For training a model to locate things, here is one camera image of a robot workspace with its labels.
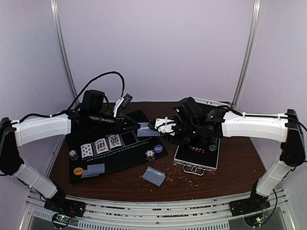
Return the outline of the black poker mat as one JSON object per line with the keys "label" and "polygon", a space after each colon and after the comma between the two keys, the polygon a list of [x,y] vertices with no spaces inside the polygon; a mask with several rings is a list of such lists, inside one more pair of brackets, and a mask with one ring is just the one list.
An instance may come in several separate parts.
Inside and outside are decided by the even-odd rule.
{"label": "black poker mat", "polygon": [[[108,137],[111,135],[104,135],[101,130],[94,130],[90,134],[69,134],[66,136],[66,142],[68,149],[76,150],[78,153],[78,160],[69,160],[69,181],[71,184],[78,183],[89,178],[81,178],[73,174],[73,170],[77,167],[87,170],[88,165],[93,164],[105,164],[105,173],[99,175],[110,174],[124,169],[128,169],[134,166],[148,163],[145,153],[148,150],[153,150],[154,146],[162,145],[161,141],[157,137],[138,137],[136,131],[130,131],[123,134],[118,134],[121,147],[114,149],[110,148]],[[106,139],[106,144],[109,151],[98,155],[95,148],[95,142],[99,139]],[[81,145],[92,144],[94,156],[82,159]],[[167,155],[167,151],[164,150],[161,153],[155,153],[155,160]]]}

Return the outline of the playing card deck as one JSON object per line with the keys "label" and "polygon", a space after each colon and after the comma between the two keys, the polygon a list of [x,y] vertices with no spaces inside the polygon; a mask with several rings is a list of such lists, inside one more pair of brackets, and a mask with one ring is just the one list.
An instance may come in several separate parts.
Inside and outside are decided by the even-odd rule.
{"label": "playing card deck", "polygon": [[138,129],[137,136],[138,137],[159,137],[160,133],[155,129],[150,129],[146,127],[146,128]]}

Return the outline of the aluminium poker case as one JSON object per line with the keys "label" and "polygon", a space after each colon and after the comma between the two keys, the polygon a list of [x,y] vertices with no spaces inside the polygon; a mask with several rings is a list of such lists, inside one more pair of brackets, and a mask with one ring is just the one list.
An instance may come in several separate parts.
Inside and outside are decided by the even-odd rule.
{"label": "aluminium poker case", "polygon": [[[192,97],[195,102],[199,105],[200,109],[220,109],[221,110],[221,124],[225,112],[232,108],[229,102],[212,101],[208,99],[202,99]],[[210,152],[208,150],[210,138],[206,139],[201,144],[195,146],[205,148],[205,153],[197,153],[190,150],[190,145],[179,146],[175,152],[174,163],[182,165],[182,170],[186,173],[202,176],[205,172],[215,172],[218,166],[219,150],[220,150],[220,139],[222,138],[222,127],[221,137],[218,138],[217,150]]]}

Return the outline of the purple small blind button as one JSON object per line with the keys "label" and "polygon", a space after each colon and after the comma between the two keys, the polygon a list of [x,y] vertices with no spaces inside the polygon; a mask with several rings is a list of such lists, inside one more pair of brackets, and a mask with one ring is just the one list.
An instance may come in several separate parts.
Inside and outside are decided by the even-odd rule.
{"label": "purple small blind button", "polygon": [[153,149],[155,153],[161,153],[164,150],[164,147],[162,145],[156,145]]}

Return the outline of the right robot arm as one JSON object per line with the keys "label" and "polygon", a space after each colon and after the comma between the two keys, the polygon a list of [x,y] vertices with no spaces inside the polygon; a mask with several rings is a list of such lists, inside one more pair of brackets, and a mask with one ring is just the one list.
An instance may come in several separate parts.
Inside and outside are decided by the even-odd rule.
{"label": "right robot arm", "polygon": [[293,109],[285,114],[262,115],[240,113],[229,106],[218,106],[211,110],[199,109],[192,114],[177,109],[176,113],[172,119],[156,119],[154,127],[177,145],[195,138],[213,137],[263,138],[280,142],[280,155],[258,179],[250,198],[246,200],[249,211],[257,211],[287,174],[306,160],[304,126]]}

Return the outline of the chip row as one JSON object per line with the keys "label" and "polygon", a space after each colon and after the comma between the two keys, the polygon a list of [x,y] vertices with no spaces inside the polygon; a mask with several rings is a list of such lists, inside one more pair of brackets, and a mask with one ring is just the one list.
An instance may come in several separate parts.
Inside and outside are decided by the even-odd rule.
{"label": "chip row", "polygon": [[217,150],[218,138],[210,138],[208,150],[215,152]]}

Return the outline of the poker chip stack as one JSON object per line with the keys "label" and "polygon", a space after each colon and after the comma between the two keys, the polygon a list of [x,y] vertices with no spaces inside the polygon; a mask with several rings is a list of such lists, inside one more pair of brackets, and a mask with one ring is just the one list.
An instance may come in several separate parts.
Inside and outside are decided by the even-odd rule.
{"label": "poker chip stack", "polygon": [[155,160],[155,152],[153,150],[146,151],[145,156],[148,162],[152,162]]}
{"label": "poker chip stack", "polygon": [[72,161],[77,161],[79,158],[77,151],[73,149],[69,151],[69,157]]}

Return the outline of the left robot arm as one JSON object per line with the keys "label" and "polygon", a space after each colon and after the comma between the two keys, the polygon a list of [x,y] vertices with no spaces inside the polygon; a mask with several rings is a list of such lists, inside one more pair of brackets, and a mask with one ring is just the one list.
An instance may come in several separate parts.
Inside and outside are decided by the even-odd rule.
{"label": "left robot arm", "polygon": [[66,195],[50,179],[41,175],[20,157],[18,148],[27,143],[71,133],[100,129],[111,134],[136,130],[140,125],[124,114],[91,112],[82,114],[69,111],[62,115],[11,121],[5,117],[0,122],[0,172],[2,176],[14,176],[35,189],[59,213],[69,209]]}

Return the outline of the orange big blind button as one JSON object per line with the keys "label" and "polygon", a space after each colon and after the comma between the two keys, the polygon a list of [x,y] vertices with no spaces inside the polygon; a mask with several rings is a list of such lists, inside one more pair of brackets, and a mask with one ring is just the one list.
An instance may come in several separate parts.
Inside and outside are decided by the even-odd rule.
{"label": "orange big blind button", "polygon": [[73,174],[74,174],[74,175],[77,175],[77,176],[82,176],[82,174],[83,174],[83,168],[81,168],[81,167],[75,168],[75,169],[73,170]]}

